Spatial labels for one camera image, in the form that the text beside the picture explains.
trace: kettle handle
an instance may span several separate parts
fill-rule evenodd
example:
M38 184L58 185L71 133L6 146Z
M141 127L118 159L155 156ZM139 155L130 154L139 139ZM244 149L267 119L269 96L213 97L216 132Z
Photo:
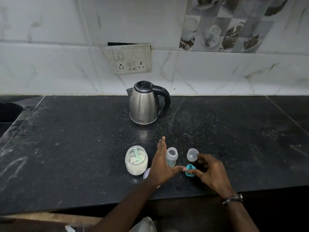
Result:
M153 91L155 96L161 95L161 96L164 97L164 101L165 101L164 108L158 112L158 117L161 117L161 116L163 116L167 112L168 108L170 107L171 96L168 93L168 91L165 88L161 87L161 86L152 85L151 88L152 88L152 91Z

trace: wall socket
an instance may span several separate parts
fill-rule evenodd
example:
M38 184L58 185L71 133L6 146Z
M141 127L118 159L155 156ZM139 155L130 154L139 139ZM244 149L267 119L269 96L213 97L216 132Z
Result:
M105 49L113 74L151 72L150 44L106 46Z

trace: white marble tile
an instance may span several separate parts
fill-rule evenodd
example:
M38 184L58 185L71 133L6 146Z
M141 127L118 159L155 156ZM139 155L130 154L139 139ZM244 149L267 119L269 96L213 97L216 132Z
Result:
M102 94L87 46L0 44L0 94Z
M258 53L309 54L309 0L288 0Z
M126 89L131 88L141 80L147 80L155 85L162 86L168 91L171 89L173 73L175 69L177 50L152 50L152 71L149 73L137 73L126 75L113 75L108 61L103 55L103 50L98 47L91 47L91 52L102 81L104 94L126 95Z
M87 44L76 0L0 0L0 39Z
M187 0L79 0L93 44L178 49Z
M309 56L179 51L171 94L309 94Z

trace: person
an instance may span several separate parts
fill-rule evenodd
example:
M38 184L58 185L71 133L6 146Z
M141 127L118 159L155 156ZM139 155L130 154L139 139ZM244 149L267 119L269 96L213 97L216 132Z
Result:
M222 162L213 156L209 154L198 154L198 162L208 168L203 173L197 169L188 170L184 166L169 167L165 160L165 153L165 137L162 137L158 142L157 151L152 160L148 177L89 231L128 232L142 207L157 187L182 171L199 177L203 183L215 190L223 199L234 196L235 191L231 187ZM241 202L231 201L226 208L234 231L259 231Z

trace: bracelet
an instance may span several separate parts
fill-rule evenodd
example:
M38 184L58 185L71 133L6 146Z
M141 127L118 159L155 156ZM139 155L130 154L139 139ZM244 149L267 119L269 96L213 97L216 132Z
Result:
M226 198L222 200L222 205L225 207L226 205L230 204L232 201L238 201L242 202L243 201L243 196L241 194L234 193L232 197Z

